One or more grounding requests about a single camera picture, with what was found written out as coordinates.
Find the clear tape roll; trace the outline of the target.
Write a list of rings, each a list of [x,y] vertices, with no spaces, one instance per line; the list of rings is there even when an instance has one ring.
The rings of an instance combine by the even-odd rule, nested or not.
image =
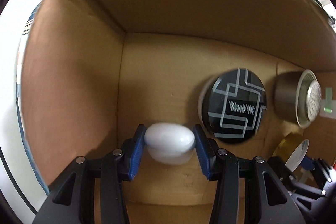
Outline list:
[[[309,139],[302,135],[289,133],[280,141],[272,156],[279,157],[285,163],[285,166],[293,172],[306,156],[309,144]]]

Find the black round ME tin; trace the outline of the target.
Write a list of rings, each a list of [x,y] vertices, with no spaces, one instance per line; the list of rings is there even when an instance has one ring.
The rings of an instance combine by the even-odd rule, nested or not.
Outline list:
[[[210,78],[198,99],[201,124],[226,144],[240,144],[254,137],[266,110],[266,89],[246,68]]]

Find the silver metal cup with strainer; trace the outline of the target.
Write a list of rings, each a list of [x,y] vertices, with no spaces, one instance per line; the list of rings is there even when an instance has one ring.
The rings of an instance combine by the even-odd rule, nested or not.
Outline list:
[[[317,118],[321,107],[321,85],[307,69],[277,76],[274,88],[274,110],[287,122],[307,128]]]

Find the white earbuds case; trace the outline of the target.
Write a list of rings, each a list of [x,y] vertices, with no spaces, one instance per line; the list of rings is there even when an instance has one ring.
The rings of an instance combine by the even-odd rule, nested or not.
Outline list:
[[[194,153],[194,133],[179,124],[153,124],[146,130],[144,140],[149,155],[162,164],[186,164]]]

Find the open cardboard box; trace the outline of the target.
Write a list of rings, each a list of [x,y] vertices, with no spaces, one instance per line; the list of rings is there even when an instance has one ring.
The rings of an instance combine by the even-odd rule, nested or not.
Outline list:
[[[266,89],[257,134],[240,144],[214,138],[201,124],[206,82],[237,68]],[[43,181],[78,156],[120,149],[139,125],[202,126],[238,158],[267,163],[289,133],[309,139],[293,171],[316,187],[313,160],[335,160],[335,121],[318,114],[309,127],[274,110],[278,75],[311,70],[335,88],[335,30],[313,0],[42,0],[29,31],[21,73],[25,133]],[[143,150],[138,173],[122,182],[129,223],[210,223],[216,181],[202,173],[196,149],[182,165]]]

